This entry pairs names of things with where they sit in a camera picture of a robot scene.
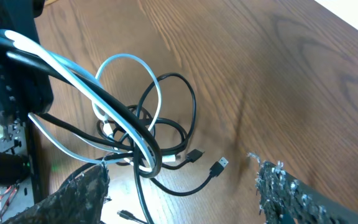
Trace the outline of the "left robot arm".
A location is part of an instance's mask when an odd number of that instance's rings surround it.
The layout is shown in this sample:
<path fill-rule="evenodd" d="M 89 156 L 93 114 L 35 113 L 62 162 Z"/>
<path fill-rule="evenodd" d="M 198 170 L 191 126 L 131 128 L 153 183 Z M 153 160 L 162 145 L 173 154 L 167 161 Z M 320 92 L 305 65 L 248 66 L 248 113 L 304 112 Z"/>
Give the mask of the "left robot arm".
<path fill-rule="evenodd" d="M 44 1 L 0 1 L 0 29 L 39 41 L 34 19 Z M 47 68 L 9 39 L 0 43 L 0 220 L 40 201 L 39 175 L 29 113 L 45 113 L 53 102 Z"/>

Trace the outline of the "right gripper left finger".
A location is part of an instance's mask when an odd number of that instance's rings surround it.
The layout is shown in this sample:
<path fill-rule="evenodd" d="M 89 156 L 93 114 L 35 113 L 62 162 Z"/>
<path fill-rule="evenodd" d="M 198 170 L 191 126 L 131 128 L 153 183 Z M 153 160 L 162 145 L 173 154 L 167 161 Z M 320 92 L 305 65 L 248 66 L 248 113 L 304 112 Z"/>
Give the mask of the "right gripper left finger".
<path fill-rule="evenodd" d="M 5 223 L 100 223 L 108 185 L 107 167 L 96 165 Z"/>

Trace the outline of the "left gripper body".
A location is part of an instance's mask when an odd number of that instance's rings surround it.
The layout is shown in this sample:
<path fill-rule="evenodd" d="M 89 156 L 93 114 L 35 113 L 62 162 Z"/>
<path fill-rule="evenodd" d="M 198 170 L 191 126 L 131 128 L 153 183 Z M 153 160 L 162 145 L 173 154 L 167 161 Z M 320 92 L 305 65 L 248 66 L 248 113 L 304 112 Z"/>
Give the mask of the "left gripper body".
<path fill-rule="evenodd" d="M 28 113 L 46 113 L 53 103 L 51 70 L 4 36 L 5 30 L 13 30 L 38 42 L 34 19 L 44 4 L 44 0 L 0 0 L 0 124 L 25 121 Z"/>

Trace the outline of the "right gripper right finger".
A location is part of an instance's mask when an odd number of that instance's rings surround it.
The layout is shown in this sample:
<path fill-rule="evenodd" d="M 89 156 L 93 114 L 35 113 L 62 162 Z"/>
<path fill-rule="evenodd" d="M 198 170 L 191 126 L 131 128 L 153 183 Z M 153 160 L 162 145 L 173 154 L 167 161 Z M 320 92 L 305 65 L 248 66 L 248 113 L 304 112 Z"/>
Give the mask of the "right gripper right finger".
<path fill-rule="evenodd" d="M 358 223 L 358 214 L 296 179 L 283 164 L 259 164 L 256 188 L 266 223 Z"/>

